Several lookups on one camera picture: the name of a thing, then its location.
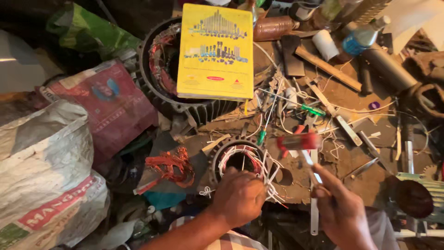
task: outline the yellow book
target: yellow book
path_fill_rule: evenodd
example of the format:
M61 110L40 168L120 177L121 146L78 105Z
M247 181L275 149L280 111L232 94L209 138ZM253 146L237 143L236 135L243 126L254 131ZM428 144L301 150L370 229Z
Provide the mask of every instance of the yellow book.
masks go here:
M183 98L253 98L253 16L184 4L177 93Z

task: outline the bottle cap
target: bottle cap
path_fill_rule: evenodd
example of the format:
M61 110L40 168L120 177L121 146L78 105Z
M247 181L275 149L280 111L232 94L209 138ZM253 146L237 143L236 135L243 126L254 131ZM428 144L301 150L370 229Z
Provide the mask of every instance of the bottle cap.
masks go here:
M390 17L382 16L381 18L376 20L376 22L374 22L373 25L375 26L375 28L380 30L380 29L384 28L386 25L390 24L391 22L392 21L390 20Z

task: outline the teal cloth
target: teal cloth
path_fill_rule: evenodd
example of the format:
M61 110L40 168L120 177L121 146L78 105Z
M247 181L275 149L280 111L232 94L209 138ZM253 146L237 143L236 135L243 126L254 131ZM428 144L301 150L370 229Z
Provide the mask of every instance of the teal cloth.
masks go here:
M185 200L186 193L160 193L147 191L143 196L153 205L156 210L162 210L176 206L179 202Z

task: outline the man's right hand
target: man's right hand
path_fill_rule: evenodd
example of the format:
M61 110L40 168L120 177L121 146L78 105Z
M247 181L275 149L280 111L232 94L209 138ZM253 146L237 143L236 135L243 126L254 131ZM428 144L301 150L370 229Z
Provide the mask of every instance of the man's right hand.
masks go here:
M369 231L364 203L342 182L319 164L313 171L322 179L312 192L318 198L321 226L342 250L377 250Z

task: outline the screwdriver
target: screwdriver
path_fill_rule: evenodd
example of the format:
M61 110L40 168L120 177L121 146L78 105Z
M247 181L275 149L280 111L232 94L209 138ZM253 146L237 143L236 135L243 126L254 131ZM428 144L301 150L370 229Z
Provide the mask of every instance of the screwdriver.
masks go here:
M312 114L315 114L315 115L318 115L318 116L322 116L322 117L325 116L325 111L324 110L307 106L307 105L305 105L305 103L302 104L301 109L302 110L308 110L308 112L310 112Z
M297 105L301 105L300 103L294 102L294 101L292 101L292 100L290 100L290 99L287 99L287 98L285 98L285 97L281 97L281 96L279 96L279 95L277 95L277 94L275 94L275 93L271 93L271 92L266 91L266 90L263 90L263 89L261 89L261 88L259 88L259 89L262 90L262 91L264 91L264 92L267 92L267 93L269 93L269 94L272 94L272 95L274 95L274 96L276 96L276 97L279 97L279 98L281 98L281 99L287 100L287 101L289 101L289 102L291 102L291 103L294 103L294 104L297 104ZM323 111L322 109L318 109L318 108L310 107L310 106L306 105L305 103L302 104L301 109L302 109L302 110L308 110L310 113L315 114L315 115L318 115L318 116L322 116L322 117L324 117L324 116L326 115L325 111Z
M276 91L277 93L281 89L282 82L283 82L283 79L281 79L281 81L279 82L279 86L277 87L277 91ZM271 92L268 92L268 93L273 94L276 97L281 97L281 96L279 96L277 94L274 94L274 93L271 93ZM268 122L270 121L270 116L271 116L271 113L273 112L274 104L276 103L276 99L277 99L276 97L274 98L273 104L271 105L270 114L268 115L267 122L265 123L265 127L259 133L259 138L258 138L258 143L257 143L258 145L261 145L264 142L265 135L267 134L267 131L266 131L267 130L267 125L268 125Z

